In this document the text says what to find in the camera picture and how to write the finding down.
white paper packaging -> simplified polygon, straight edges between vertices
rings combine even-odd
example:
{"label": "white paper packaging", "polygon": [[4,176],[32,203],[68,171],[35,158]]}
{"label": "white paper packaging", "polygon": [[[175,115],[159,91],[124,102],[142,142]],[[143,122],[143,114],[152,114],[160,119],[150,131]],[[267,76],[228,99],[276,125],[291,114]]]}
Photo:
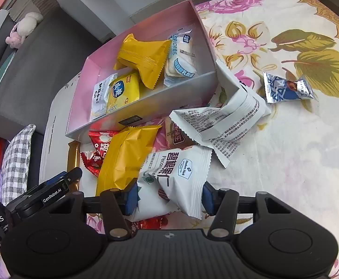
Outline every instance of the white paper packaging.
{"label": "white paper packaging", "polygon": [[107,102],[109,100],[109,85],[117,77],[118,73],[114,73],[95,85],[92,96],[90,122],[106,114]]}
{"label": "white paper packaging", "polygon": [[217,77],[227,95],[224,105],[174,110],[170,118],[192,140],[214,149],[226,168],[242,137],[271,109],[256,92],[239,83],[221,61],[216,63]]}
{"label": "white paper packaging", "polygon": [[199,145],[149,154],[137,179],[138,207],[127,219],[140,221],[178,210],[201,219],[211,154]]}

black circular knob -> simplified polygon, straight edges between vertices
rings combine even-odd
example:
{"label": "black circular knob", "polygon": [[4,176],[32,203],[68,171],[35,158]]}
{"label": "black circular knob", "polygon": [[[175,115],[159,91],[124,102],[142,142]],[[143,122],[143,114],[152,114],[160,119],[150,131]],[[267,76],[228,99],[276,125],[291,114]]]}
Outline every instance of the black circular knob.
{"label": "black circular knob", "polygon": [[94,264],[104,245],[90,226],[70,215],[34,215],[5,235],[3,260],[25,278],[64,278]]}
{"label": "black circular knob", "polygon": [[27,246],[37,254],[55,254],[65,250],[70,237],[58,229],[44,229],[34,232],[27,239]]}
{"label": "black circular knob", "polygon": [[241,232],[237,248],[257,272],[292,279],[328,275],[338,255],[329,231],[293,213],[260,218]]}
{"label": "black circular knob", "polygon": [[271,233],[269,243],[280,252],[298,254],[312,246],[312,238],[296,229],[281,229]]}

white snack package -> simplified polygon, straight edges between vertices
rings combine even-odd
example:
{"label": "white snack package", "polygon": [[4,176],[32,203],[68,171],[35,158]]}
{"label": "white snack package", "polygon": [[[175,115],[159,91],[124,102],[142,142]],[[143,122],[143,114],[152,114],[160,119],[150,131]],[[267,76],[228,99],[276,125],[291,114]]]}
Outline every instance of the white snack package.
{"label": "white snack package", "polygon": [[149,154],[137,179],[138,207],[127,219],[140,221],[179,210],[201,219],[211,154],[199,145]]}
{"label": "white snack package", "polygon": [[118,73],[108,76],[101,82],[95,84],[92,96],[91,117],[89,121],[103,116],[107,111],[107,102],[109,100],[109,85],[118,77]]}
{"label": "white snack package", "polygon": [[197,70],[194,67],[193,35],[190,28],[181,28],[174,33],[170,40],[168,58],[165,66],[164,84],[171,86],[175,83],[192,78]]}
{"label": "white snack package", "polygon": [[226,168],[247,131],[271,113],[265,100],[251,88],[239,83],[230,70],[217,60],[217,76],[230,96],[221,108],[204,107],[174,110],[169,117],[192,140],[214,149]]}

floral bedsheet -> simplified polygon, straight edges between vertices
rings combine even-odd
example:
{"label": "floral bedsheet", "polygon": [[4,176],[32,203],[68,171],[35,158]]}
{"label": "floral bedsheet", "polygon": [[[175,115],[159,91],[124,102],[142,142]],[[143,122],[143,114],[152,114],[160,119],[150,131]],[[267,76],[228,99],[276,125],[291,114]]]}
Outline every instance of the floral bedsheet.
{"label": "floral bedsheet", "polygon": [[[339,17],[318,0],[212,0],[196,9],[240,81],[263,96],[263,72],[304,75],[317,98],[273,104],[227,169],[211,163],[207,180],[241,195],[268,191],[339,244]],[[207,215],[197,226],[209,226]],[[339,277],[339,256],[330,276]]]}

snack box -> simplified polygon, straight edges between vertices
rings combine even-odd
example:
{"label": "snack box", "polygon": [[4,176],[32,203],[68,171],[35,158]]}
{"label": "snack box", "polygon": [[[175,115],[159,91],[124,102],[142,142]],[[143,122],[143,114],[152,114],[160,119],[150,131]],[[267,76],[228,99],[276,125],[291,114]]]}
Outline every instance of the snack box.
{"label": "snack box", "polygon": [[[195,67],[198,76],[166,87],[163,85],[163,70],[154,90],[146,88],[140,82],[139,100],[89,121],[94,86],[116,72],[113,67],[117,54],[128,34],[133,33],[139,41],[167,40],[177,29],[187,26],[191,26],[193,30],[193,51],[196,54]],[[207,104],[217,87],[215,59],[215,52],[191,0],[156,13],[87,57],[70,108],[66,136],[81,143],[89,143],[90,130],[120,131],[126,126],[136,126],[167,116],[172,110]]]}

